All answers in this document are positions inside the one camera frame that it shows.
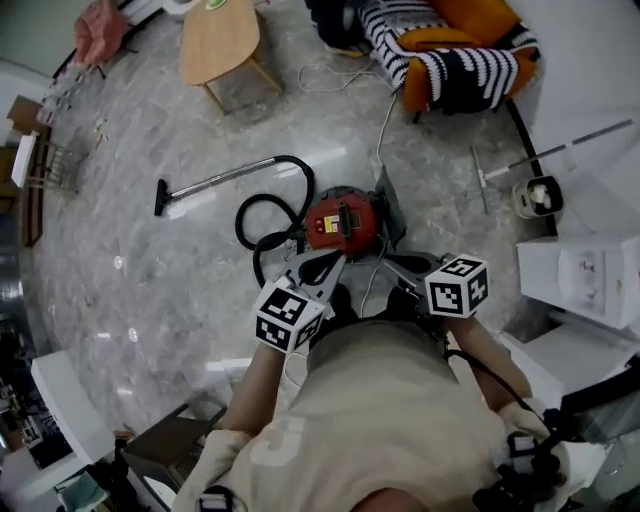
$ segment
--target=table leg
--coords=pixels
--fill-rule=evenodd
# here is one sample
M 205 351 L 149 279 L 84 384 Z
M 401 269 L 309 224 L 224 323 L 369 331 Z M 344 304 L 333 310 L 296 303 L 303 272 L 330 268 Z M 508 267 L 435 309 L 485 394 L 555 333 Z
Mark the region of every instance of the table leg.
M 260 64 L 253 55 L 249 57 L 249 62 L 256 68 L 256 71 L 262 75 L 262 78 L 269 82 L 278 93 L 282 94 L 282 86 L 267 73 L 267 70 L 262 67 L 262 64 Z
M 218 97 L 215 94 L 213 94 L 213 91 L 211 89 L 209 89 L 209 86 L 207 84 L 202 84 L 202 88 L 205 90 L 205 92 L 207 93 L 209 98 L 211 98 L 213 100 L 213 102 L 216 104 L 216 107 L 218 108 L 220 113 L 223 116 L 226 116 L 227 113 L 224 111 L 222 103 L 220 103 L 220 100 L 218 99 Z

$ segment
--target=wooden coffee table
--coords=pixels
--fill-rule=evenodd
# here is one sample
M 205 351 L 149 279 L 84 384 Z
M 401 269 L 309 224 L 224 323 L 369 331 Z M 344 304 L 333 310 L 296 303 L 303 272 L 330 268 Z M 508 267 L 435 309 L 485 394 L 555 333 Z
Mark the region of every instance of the wooden coffee table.
M 220 8 L 206 10 L 206 0 L 193 7 L 184 21 L 180 69 L 190 85 L 204 88 L 216 107 L 225 114 L 222 103 L 207 82 L 221 77 L 245 62 L 279 93 L 282 87 L 256 60 L 260 42 L 257 13 L 251 0 L 227 0 Z

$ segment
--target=gray marble floor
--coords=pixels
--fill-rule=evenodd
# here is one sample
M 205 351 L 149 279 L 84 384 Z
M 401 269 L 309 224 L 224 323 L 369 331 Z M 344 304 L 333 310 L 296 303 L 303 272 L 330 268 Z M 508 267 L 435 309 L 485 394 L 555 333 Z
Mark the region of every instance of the gray marble floor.
M 254 69 L 238 69 L 213 84 L 229 110 L 222 117 L 202 90 L 180 79 L 182 27 L 160 16 L 130 43 L 139 53 L 119 54 L 105 69 L 106 81 L 92 75 L 56 122 L 57 140 L 91 151 L 80 168 L 78 195 L 46 194 L 33 282 L 54 348 L 70 352 L 91 399 L 114 427 L 149 426 L 194 392 L 215 387 L 217 361 L 251 355 L 248 319 L 258 286 L 251 254 L 234 234 L 235 213 L 245 198 L 263 191 L 299 207 L 305 190 L 301 173 L 270 168 L 156 218 L 158 178 L 178 188 L 243 163 L 291 154 L 314 168 L 318 189 L 369 189 L 375 183 L 375 146 L 389 90 L 361 77 L 341 92 L 303 92 L 301 66 L 354 71 L 366 62 L 327 54 L 303 2 L 273 0 L 259 9 L 266 20 L 260 59 L 284 84 L 282 96 Z M 321 69 L 308 69 L 303 79 L 314 87 L 340 81 Z M 94 127 L 102 119 L 108 141 L 96 149 Z M 526 337 L 543 312 L 520 297 L 515 243 L 541 236 L 545 228 L 518 219 L 509 194 L 530 170 L 493 185 L 487 216 L 471 144 L 487 168 L 524 154 L 504 110 L 432 113 L 413 125 L 396 105 L 381 155 L 409 224 L 405 245 L 487 259 L 492 297 L 479 317 L 491 329 Z M 249 213 L 246 225 L 258 237 L 286 226 L 287 219 L 264 205 Z M 273 251 L 267 274 L 283 258 L 283 250 Z M 358 304 L 371 270 L 354 266 L 346 272 Z M 382 308 L 389 286 L 383 277 L 376 280 L 368 314 Z

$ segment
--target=black hose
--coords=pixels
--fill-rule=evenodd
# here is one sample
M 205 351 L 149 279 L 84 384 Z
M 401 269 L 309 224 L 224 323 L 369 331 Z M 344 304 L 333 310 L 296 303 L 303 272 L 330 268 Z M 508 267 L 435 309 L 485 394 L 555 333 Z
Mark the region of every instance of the black hose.
M 280 199 L 278 196 L 274 196 L 273 194 L 256 194 L 255 196 L 251 196 L 242 203 L 238 209 L 238 213 L 236 214 L 236 236 L 243 246 L 253 251 L 253 272 L 256 275 L 256 280 L 258 281 L 260 288 L 262 288 L 265 283 L 262 265 L 260 264 L 260 255 L 264 251 L 271 251 L 276 247 L 281 246 L 287 240 L 296 239 L 296 249 L 298 254 L 304 252 L 304 239 L 300 236 L 300 232 L 302 231 L 301 228 L 302 223 L 304 222 L 304 217 L 307 214 L 309 206 L 311 206 L 311 201 L 313 201 L 313 196 L 315 194 L 315 176 L 311 167 L 295 156 L 278 155 L 274 156 L 273 160 L 275 163 L 289 162 L 300 167 L 307 179 L 307 193 L 304 198 L 304 204 L 298 214 L 296 214 L 296 212 L 293 211 L 293 208 L 291 208 L 291 206 L 289 206 L 284 200 Z M 244 216 L 250 206 L 261 202 L 270 202 L 279 206 L 287 214 L 287 217 L 289 217 L 291 225 L 284 231 L 269 233 L 254 244 L 247 240 L 247 237 L 244 235 Z

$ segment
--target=black and white striped blanket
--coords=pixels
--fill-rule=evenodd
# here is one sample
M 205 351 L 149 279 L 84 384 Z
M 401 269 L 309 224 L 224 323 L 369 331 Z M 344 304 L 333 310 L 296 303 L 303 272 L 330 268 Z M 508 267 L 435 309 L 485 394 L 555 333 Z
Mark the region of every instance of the black and white striped blanket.
M 411 30 L 447 27 L 426 0 L 372 0 L 359 10 L 360 22 L 394 89 L 404 85 L 409 59 L 424 62 L 431 82 L 430 107 L 446 112 L 476 112 L 495 108 L 513 86 L 519 71 L 513 53 L 537 48 L 524 25 L 515 27 L 493 48 L 438 49 L 408 52 L 398 38 Z

